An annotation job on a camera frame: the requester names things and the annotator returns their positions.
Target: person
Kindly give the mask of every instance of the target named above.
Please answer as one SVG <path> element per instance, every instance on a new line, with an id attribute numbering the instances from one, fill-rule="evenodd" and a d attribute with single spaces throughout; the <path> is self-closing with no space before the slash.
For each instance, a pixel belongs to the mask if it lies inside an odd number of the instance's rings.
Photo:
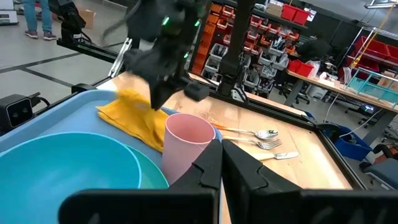
<path id="1" fill-rule="evenodd" d="M 25 35 L 32 39 L 38 39 L 35 0 L 23 0 L 23 3 L 27 23 Z M 55 40 L 57 36 L 52 34 L 52 14 L 49 8 L 49 0 L 40 0 L 40 7 L 42 8 L 43 39 Z"/>
<path id="2" fill-rule="evenodd" d="M 301 47 L 297 48 L 297 53 L 300 55 L 299 59 L 302 62 L 318 58 L 323 58 L 331 47 L 329 43 L 324 39 L 321 32 L 315 34 L 315 40 L 309 40 L 305 42 Z"/>

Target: sneaker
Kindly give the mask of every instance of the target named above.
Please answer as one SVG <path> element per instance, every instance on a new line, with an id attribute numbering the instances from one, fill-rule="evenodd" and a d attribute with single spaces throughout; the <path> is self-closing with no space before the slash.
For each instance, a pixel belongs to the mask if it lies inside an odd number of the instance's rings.
<path id="1" fill-rule="evenodd" d="M 50 41 L 50 40 L 56 40 L 56 39 L 57 39 L 57 36 L 54 35 L 54 34 L 52 34 L 51 32 L 45 32 L 45 33 L 44 33 L 44 36 L 43 36 L 43 39 L 44 39 L 44 40 L 48 40 L 48 41 Z"/>
<path id="2" fill-rule="evenodd" d="M 36 30 L 27 30 L 25 31 L 25 35 L 32 39 L 38 39 Z"/>

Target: pink plastic cup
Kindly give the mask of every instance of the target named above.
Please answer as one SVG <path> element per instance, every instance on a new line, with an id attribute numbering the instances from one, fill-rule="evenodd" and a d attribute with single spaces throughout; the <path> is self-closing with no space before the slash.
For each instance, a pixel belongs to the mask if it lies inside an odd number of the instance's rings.
<path id="1" fill-rule="evenodd" d="M 209 122 L 192 114 L 176 113 L 166 119 L 162 171 L 170 185 L 189 169 L 215 136 Z"/>

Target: concrete floor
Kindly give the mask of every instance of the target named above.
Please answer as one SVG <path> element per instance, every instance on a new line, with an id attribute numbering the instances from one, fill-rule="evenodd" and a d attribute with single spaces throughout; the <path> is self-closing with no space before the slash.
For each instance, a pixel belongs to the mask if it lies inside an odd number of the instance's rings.
<path id="1" fill-rule="evenodd" d="M 96 12 L 95 27 L 85 30 L 93 42 L 98 43 L 103 31 L 124 16 L 124 9 L 118 6 L 104 4 L 101 0 L 75 0 L 77 6 Z M 111 64 L 102 60 L 77 54 L 72 50 L 57 46 L 56 41 L 45 42 L 32 40 L 24 35 L 26 22 L 23 16 L 19 16 L 18 26 L 0 27 L 0 98 L 11 94 L 31 95 L 37 91 L 53 103 L 70 94 L 70 87 L 77 83 L 92 84 L 105 78 Z M 53 33 L 60 35 L 60 23 L 53 23 Z M 126 29 L 118 29 L 109 35 L 106 44 L 117 44 L 126 38 Z M 121 44 L 111 47 L 118 51 Z M 150 45 L 141 43 L 141 49 L 148 49 Z M 283 103 L 285 98 L 274 90 L 270 99 Z M 312 101 L 309 105 L 300 103 L 296 108 L 310 112 L 316 119 L 323 120 L 329 107 L 329 103 Z M 330 110 L 328 120 L 354 129 L 361 119 L 360 114 L 344 111 L 348 105 L 336 103 Z M 368 129 L 361 128 L 356 134 L 364 137 Z M 357 161 L 349 160 L 355 170 L 358 170 Z"/>

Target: yellow cloth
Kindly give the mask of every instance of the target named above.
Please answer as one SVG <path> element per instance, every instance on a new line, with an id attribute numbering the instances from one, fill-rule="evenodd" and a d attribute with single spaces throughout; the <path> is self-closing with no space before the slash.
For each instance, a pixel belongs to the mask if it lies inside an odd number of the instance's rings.
<path id="1" fill-rule="evenodd" d="M 97 106 L 100 118 L 125 133 L 163 151 L 165 120 L 162 110 L 150 108 L 150 102 L 134 90 L 120 90 L 119 97 L 106 106 Z"/>

